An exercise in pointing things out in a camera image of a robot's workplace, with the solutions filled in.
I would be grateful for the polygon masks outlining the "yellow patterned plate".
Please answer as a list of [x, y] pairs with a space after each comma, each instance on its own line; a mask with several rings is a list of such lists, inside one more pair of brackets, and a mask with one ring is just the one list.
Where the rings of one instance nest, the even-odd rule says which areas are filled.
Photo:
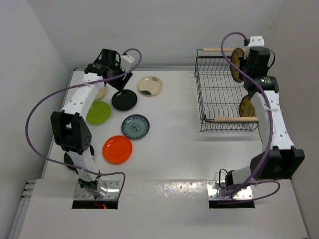
[[240, 117], [254, 117], [255, 108], [251, 103], [251, 99], [248, 95], [244, 96], [239, 106]]
[[[231, 63], [237, 68], [240, 68], [240, 59], [244, 56], [244, 54], [245, 52], [242, 48], [235, 48], [230, 57]], [[241, 83], [243, 81], [238, 70], [232, 65], [230, 65], [230, 72], [235, 82]]]

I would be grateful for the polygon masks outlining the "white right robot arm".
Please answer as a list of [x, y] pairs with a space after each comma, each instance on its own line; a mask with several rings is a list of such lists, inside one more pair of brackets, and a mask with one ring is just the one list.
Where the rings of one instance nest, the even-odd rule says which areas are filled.
[[231, 170], [225, 177], [221, 195], [230, 196], [246, 186], [289, 179], [305, 158], [296, 149], [287, 132], [279, 102], [279, 85], [269, 76], [268, 61], [273, 52], [265, 47], [251, 47], [247, 52], [236, 48], [229, 59], [235, 82], [242, 82], [259, 120], [262, 153], [244, 168]]

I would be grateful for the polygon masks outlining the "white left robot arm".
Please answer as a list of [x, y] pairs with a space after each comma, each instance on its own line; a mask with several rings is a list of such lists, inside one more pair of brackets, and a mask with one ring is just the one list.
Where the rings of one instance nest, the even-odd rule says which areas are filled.
[[50, 117], [55, 143], [65, 152], [65, 164], [76, 171], [80, 187], [94, 198], [105, 196], [106, 186], [94, 163], [92, 134], [85, 118], [107, 83], [118, 90], [124, 87], [134, 64], [135, 59], [127, 53], [120, 55], [113, 50], [101, 50], [96, 60], [85, 68], [81, 86], [71, 100]]

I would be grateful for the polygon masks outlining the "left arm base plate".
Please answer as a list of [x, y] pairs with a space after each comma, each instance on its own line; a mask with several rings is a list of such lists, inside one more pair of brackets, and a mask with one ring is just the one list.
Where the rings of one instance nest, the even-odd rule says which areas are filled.
[[81, 186], [77, 182], [74, 192], [74, 200], [87, 201], [96, 198], [99, 201], [116, 200], [119, 197], [119, 180], [99, 180], [94, 186]]

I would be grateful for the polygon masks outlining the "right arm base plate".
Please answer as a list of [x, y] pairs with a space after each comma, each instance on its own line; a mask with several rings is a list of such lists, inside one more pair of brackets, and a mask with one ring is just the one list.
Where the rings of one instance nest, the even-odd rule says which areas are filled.
[[221, 187], [225, 187], [225, 181], [221, 180], [219, 183], [217, 180], [206, 181], [207, 192], [208, 192], [208, 200], [210, 202], [218, 202], [218, 201], [245, 201], [253, 199], [253, 193], [250, 186], [241, 189], [236, 194], [232, 196], [224, 197], [221, 195]]

